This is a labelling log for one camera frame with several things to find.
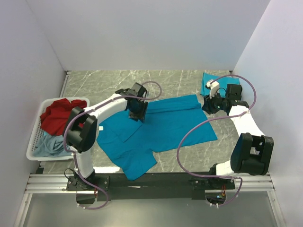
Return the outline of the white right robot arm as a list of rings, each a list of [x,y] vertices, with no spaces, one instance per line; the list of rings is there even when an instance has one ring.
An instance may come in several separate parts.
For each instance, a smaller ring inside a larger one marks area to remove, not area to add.
[[[232,122],[239,135],[229,161],[217,164],[216,172],[208,176],[208,184],[218,189],[224,184],[224,176],[236,174],[265,175],[273,151],[274,140],[265,136],[258,128],[246,101],[241,100],[242,86],[228,84],[225,96],[219,93],[219,83],[208,81],[206,86],[210,94],[204,96],[202,110],[214,114],[222,110],[228,116],[235,116]]]

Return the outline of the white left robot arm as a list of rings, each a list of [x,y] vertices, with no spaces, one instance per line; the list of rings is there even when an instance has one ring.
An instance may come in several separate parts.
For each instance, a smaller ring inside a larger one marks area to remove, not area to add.
[[[94,168],[91,148],[99,133],[99,124],[112,115],[128,111],[135,121],[144,121],[148,102],[147,89],[135,83],[131,88],[120,89],[106,100],[91,107],[72,109],[63,131],[63,146],[72,154],[78,185],[89,190],[94,186]]]

